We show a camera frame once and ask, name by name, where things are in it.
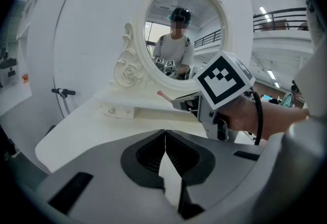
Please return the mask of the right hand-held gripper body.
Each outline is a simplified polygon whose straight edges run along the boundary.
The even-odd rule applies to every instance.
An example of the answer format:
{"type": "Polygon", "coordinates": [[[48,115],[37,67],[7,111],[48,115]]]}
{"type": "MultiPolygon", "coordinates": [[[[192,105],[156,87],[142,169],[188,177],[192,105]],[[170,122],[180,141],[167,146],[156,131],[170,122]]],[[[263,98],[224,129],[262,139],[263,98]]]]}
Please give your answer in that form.
{"type": "Polygon", "coordinates": [[[201,92],[198,119],[204,126],[208,126],[208,138],[236,140],[238,132],[229,129],[228,122],[218,113],[218,109],[250,90],[254,82],[254,75],[240,58],[227,51],[219,51],[196,75],[196,83],[201,92]]]}

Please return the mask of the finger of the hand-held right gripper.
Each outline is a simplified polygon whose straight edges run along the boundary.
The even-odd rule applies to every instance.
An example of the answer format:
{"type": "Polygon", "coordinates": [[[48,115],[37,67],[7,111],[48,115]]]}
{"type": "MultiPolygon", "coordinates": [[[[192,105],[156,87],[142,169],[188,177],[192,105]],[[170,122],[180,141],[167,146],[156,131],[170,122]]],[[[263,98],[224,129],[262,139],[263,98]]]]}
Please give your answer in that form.
{"type": "Polygon", "coordinates": [[[175,109],[187,111],[197,116],[200,96],[200,92],[181,96],[172,100],[172,105],[175,109]]]}

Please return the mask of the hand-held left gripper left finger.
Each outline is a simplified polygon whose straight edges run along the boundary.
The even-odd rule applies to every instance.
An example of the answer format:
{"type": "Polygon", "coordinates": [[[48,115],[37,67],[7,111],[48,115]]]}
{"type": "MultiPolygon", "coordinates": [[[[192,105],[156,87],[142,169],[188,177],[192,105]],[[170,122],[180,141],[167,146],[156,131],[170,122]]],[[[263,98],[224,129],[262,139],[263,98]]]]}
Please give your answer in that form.
{"type": "Polygon", "coordinates": [[[97,145],[50,174],[37,194],[81,223],[178,223],[159,168],[163,129],[97,145]]]}

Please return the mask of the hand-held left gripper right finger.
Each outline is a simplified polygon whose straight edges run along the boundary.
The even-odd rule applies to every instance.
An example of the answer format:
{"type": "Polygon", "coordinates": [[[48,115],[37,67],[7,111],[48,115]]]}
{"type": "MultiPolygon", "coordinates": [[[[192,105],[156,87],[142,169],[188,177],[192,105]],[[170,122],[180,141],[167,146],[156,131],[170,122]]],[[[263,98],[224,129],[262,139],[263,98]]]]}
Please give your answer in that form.
{"type": "Polygon", "coordinates": [[[254,167],[262,146],[166,130],[166,153],[182,179],[178,213],[192,218],[217,205],[254,167]]]}

